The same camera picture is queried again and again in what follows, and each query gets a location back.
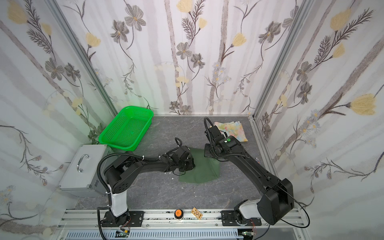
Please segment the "pastel floral skirt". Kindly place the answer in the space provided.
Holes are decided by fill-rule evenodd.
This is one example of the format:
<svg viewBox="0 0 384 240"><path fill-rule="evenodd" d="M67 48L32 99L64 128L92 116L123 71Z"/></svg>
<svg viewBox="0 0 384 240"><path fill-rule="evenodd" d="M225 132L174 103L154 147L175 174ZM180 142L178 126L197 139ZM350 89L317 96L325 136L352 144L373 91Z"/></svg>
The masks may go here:
<svg viewBox="0 0 384 240"><path fill-rule="evenodd" d="M225 132L228 136L235 137L239 142L243 143L248 141L243 125L239 121L230 123L214 122L214 124L220 131Z"/></svg>

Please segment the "dark green skirt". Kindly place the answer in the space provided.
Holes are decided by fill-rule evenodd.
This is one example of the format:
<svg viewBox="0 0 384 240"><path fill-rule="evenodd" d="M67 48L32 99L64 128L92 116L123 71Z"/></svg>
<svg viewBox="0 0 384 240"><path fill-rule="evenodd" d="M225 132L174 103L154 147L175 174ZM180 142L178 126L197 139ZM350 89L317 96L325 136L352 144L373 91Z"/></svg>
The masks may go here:
<svg viewBox="0 0 384 240"><path fill-rule="evenodd" d="M204 184L216 180L220 177L220 162L216 159L206 158L204 150L191 149L195 167L186 171L179 177L182 183Z"/></svg>

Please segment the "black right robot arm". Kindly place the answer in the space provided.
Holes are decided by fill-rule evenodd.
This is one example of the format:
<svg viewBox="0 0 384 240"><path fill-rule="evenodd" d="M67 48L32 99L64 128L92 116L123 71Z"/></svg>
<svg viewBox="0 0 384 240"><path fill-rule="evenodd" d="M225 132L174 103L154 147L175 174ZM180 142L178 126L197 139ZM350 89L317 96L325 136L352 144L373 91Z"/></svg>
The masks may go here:
<svg viewBox="0 0 384 240"><path fill-rule="evenodd" d="M275 225L282 221L292 227L305 229L310 226L311 220L305 213L308 223L304 226L291 224L283 217L294 209L299 202L294 198L293 184L288 179L279 179L265 169L252 156L248 154L244 146L233 136L223 135L217 126L212 123L205 125L205 135L208 143L205 145L208 157L219 162L234 164L256 187L261 199L257 202L245 200L234 208L234 218L237 224L245 225L247 220L254 217L251 211L243 211L241 207L250 206L258 211L256 218L264 219L267 224Z"/></svg>

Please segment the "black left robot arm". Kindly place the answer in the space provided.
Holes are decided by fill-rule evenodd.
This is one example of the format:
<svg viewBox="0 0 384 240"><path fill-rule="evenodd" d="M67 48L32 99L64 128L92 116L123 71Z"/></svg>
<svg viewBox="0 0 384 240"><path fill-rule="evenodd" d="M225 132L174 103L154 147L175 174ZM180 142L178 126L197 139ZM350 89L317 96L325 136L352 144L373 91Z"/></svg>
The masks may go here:
<svg viewBox="0 0 384 240"><path fill-rule="evenodd" d="M106 190L108 206L102 218L98 214L98 227L122 227L131 220L127 204L127 190L141 173L174 172L185 174L195 168L194 157L187 146L178 146L157 157L138 156L132 152L114 153L101 158L96 174Z"/></svg>

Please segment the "small wooden tag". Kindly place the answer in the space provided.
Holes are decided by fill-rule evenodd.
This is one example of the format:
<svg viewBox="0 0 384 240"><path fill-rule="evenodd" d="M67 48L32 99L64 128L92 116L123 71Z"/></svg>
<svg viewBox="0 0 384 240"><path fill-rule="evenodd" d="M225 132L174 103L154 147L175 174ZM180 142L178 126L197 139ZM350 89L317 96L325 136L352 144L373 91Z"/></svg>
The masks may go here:
<svg viewBox="0 0 384 240"><path fill-rule="evenodd" d="M195 216L198 220L201 220L203 218L203 214L196 208L192 208L191 213L193 216Z"/></svg>

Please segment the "orange emergency stop button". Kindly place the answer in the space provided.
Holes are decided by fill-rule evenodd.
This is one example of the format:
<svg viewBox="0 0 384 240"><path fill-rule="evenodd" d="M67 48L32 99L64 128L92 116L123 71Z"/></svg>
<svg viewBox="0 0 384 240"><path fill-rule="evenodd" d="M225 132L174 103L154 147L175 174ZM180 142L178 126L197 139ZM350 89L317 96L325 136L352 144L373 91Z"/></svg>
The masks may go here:
<svg viewBox="0 0 384 240"><path fill-rule="evenodd" d="M176 209L174 212L174 218L176 220L182 220L184 217L184 211L181 209Z"/></svg>

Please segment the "green plastic basket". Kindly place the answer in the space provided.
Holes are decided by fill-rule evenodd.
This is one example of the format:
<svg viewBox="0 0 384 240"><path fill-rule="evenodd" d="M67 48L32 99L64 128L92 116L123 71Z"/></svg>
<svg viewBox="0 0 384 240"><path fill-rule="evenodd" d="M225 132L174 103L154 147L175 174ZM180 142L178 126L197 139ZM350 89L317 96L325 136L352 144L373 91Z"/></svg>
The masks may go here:
<svg viewBox="0 0 384 240"><path fill-rule="evenodd" d="M150 109L125 107L99 135L99 142L111 148L134 151L152 124L153 117L154 112Z"/></svg>

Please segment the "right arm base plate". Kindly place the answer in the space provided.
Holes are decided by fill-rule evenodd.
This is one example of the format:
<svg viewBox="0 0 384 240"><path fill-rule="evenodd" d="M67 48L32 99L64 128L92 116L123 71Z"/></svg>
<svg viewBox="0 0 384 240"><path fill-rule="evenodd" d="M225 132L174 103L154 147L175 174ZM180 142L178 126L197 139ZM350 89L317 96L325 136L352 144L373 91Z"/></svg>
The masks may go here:
<svg viewBox="0 0 384 240"><path fill-rule="evenodd" d="M260 218L245 219L239 211L223 210L221 217L223 227L258 227L262 225Z"/></svg>

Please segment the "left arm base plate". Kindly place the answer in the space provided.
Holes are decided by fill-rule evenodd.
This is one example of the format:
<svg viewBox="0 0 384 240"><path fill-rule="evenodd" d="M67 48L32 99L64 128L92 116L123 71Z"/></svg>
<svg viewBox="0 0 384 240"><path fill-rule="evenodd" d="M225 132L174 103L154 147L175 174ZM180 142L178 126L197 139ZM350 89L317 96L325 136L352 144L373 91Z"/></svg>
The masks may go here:
<svg viewBox="0 0 384 240"><path fill-rule="evenodd" d="M102 227L141 227L144 219L144 211L129 211L116 217L111 211L107 211L101 219Z"/></svg>

